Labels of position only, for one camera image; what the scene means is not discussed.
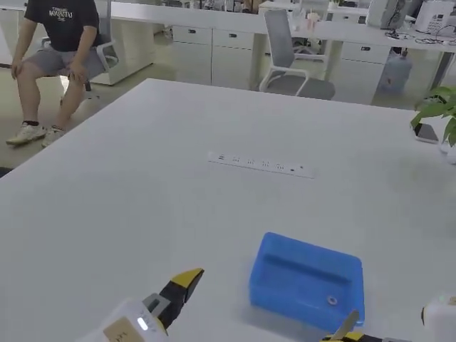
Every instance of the chair backrest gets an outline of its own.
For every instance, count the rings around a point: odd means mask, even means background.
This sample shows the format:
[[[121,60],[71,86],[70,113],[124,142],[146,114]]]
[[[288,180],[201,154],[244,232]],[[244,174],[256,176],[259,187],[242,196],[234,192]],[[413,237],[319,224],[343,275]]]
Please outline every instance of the chair backrest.
[[[272,63],[275,66],[289,68],[294,62],[294,52],[288,14],[285,10],[272,10],[264,12],[264,18]]]
[[[98,16],[100,17],[100,35],[103,43],[112,41],[111,37],[111,0],[95,0]]]

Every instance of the white cabinet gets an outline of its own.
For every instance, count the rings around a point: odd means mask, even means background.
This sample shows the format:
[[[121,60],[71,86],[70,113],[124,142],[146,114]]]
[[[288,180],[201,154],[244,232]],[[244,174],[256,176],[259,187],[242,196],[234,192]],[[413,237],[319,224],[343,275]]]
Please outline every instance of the white cabinet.
[[[343,43],[330,77],[333,100],[370,105],[389,53],[387,46]]]
[[[336,87],[333,100],[370,105],[384,67],[383,64],[341,59],[331,74]]]
[[[173,26],[177,81],[237,89],[257,86],[260,38],[253,33]]]
[[[214,30],[212,47],[212,85],[236,89],[256,86],[254,57],[255,35]]]
[[[212,85],[250,89],[252,50],[214,46],[212,49]]]
[[[177,81],[210,86],[212,29],[173,26],[172,33]]]
[[[210,86],[212,47],[174,42],[172,48],[177,66],[177,80]]]

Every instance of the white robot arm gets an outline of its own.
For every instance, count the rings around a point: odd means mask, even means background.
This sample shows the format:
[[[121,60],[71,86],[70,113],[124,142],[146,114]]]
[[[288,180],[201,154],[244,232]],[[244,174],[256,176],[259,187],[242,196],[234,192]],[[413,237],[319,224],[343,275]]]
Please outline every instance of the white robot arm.
[[[203,269],[175,276],[160,292],[144,301],[127,299],[99,328],[76,342],[167,342],[167,328],[193,293]]]

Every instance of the office chair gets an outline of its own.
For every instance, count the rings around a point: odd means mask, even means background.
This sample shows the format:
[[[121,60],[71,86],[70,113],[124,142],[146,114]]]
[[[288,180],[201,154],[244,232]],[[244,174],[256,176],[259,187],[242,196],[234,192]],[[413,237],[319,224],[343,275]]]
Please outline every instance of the office chair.
[[[286,11],[267,11],[264,18],[271,47],[271,65],[260,83],[259,91],[321,100],[332,99],[336,92],[334,84],[311,78],[306,70],[291,68],[296,59],[320,61],[326,65],[327,57],[293,52]]]
[[[119,58],[114,50],[115,41],[111,36],[111,0],[95,0],[95,5],[97,6],[98,16],[100,17],[99,29],[103,42],[101,45],[96,47],[96,51],[105,68],[105,72],[108,72],[119,63]],[[41,48],[45,48],[49,45],[49,43],[49,37],[43,37],[40,41],[40,46]],[[85,86],[84,100],[100,98],[100,96],[92,90],[90,80],[87,81]]]

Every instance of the power strip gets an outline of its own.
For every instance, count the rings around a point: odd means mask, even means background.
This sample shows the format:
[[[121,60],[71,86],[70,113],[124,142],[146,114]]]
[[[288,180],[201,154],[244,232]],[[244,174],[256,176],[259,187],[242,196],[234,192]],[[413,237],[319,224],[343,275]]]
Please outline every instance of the power strip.
[[[245,167],[253,170],[281,173],[296,177],[315,178],[315,173],[312,169],[296,163],[284,164],[280,162],[272,162],[268,159],[245,158],[238,155],[224,155],[213,152],[209,152],[207,161],[215,162],[217,164]]]

